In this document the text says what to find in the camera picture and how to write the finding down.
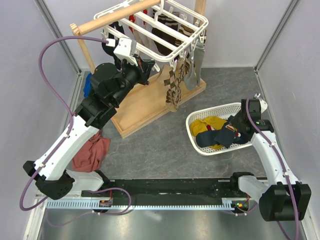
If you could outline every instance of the white drying rack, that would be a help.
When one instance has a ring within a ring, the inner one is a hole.
[[[136,0],[126,0],[116,6],[113,6],[111,8],[108,8],[104,11],[97,13],[96,15],[94,15],[94,19],[101,18],[102,16],[105,16],[107,14],[110,14],[110,13],[116,12],[120,9],[129,7],[130,4],[132,4],[133,2],[136,2]],[[164,2],[166,2],[170,5],[170,11],[164,10]],[[162,32],[167,33],[167,34],[174,36],[175,38],[181,40],[182,44],[180,46],[177,47],[177,46],[172,45],[171,43],[154,35],[153,33],[149,32],[148,30],[144,29],[143,27],[138,26],[137,24],[129,21],[126,18],[122,18],[119,21],[128,25],[129,27],[132,27],[133,29],[137,30],[138,32],[142,33],[143,35],[147,36],[148,38],[158,42],[159,44],[167,47],[168,49],[172,50],[172,52],[169,55],[163,56],[163,55],[159,55],[158,53],[152,51],[151,49],[149,49],[139,43],[136,44],[136,50],[138,50],[139,52],[142,52],[142,53],[150,56],[155,61],[159,61],[162,63],[169,62],[170,65],[173,66],[173,65],[175,65],[174,58],[177,55],[184,56],[184,53],[185,53],[186,49],[188,48],[188,46],[190,46],[190,45],[195,46],[199,39],[202,42],[204,41],[205,29],[209,24],[208,19],[206,17],[204,17],[203,15],[200,15],[200,14],[196,13],[195,11],[193,11],[193,10],[191,10],[191,9],[189,9],[189,8],[187,8],[187,7],[181,5],[173,0],[166,0],[166,1],[161,0],[160,6],[154,5],[154,6],[152,6],[152,8],[157,11],[155,13],[154,18],[148,16],[147,14],[145,14],[141,11],[135,13],[134,15],[136,17],[140,18],[141,20],[143,20],[144,22],[146,22],[147,24],[151,25],[153,28],[157,28],[157,29],[161,30]],[[198,20],[195,22],[195,24],[192,24],[192,23],[190,23],[190,22],[188,22],[178,16],[175,16],[172,14],[173,8],[179,9],[181,12],[189,14]],[[178,23],[189,27],[190,29],[192,29],[194,31],[194,33],[191,36],[186,36],[178,31],[166,26],[165,24],[162,24],[161,22],[158,21],[158,16],[161,14],[164,14],[167,17],[171,18],[172,20],[175,20]],[[122,34],[121,32],[114,29],[113,27],[110,27],[109,25],[104,26],[103,29],[104,29],[105,34],[111,33],[112,35],[116,36],[117,38],[121,38],[121,37],[127,38],[126,35]]]

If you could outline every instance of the shiny metal surface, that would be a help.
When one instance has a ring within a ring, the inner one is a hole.
[[[53,224],[63,224],[88,210],[49,209]],[[294,223],[283,223],[290,237]],[[42,225],[39,240],[285,240],[276,222],[265,222],[255,209],[248,216],[222,211],[137,210],[122,216],[89,214],[64,226]],[[302,228],[299,240],[306,240]]]

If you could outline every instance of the dark blue cloth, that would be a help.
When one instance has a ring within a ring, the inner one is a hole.
[[[92,73],[89,73],[88,76],[86,76],[86,79],[85,79],[85,84],[84,84],[84,88],[83,88],[83,92],[84,92],[84,97],[85,98],[89,96],[90,89],[92,87],[91,81],[90,81],[91,76],[92,76]]]

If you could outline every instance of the white laundry basket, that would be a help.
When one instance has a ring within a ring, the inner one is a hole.
[[[239,110],[241,109],[241,103],[240,102],[234,102],[230,104],[220,105],[220,106],[214,106],[207,109],[194,111],[189,114],[189,116],[186,118],[185,125],[186,130],[188,132],[190,141],[194,147],[194,149],[202,156],[211,156],[216,154],[222,154],[226,152],[230,152],[237,149],[243,149],[246,147],[251,146],[252,144],[250,142],[247,142],[246,144],[232,144],[229,148],[221,148],[220,150],[215,150],[209,146],[207,147],[199,147],[196,142],[196,138],[191,135],[189,126],[191,123],[197,119],[204,119],[206,117],[210,116],[217,116],[221,119],[228,119],[231,115],[236,115]]]

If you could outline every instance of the wooden board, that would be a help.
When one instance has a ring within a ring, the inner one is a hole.
[[[166,92],[168,89],[158,83],[156,78],[157,76],[151,77],[148,86],[139,85],[135,87],[122,101],[120,108],[117,109],[117,114],[111,119],[123,138],[170,112],[166,107]],[[182,82],[182,98],[179,105],[203,92],[206,86],[207,84],[201,80],[200,87],[188,91],[185,83]]]

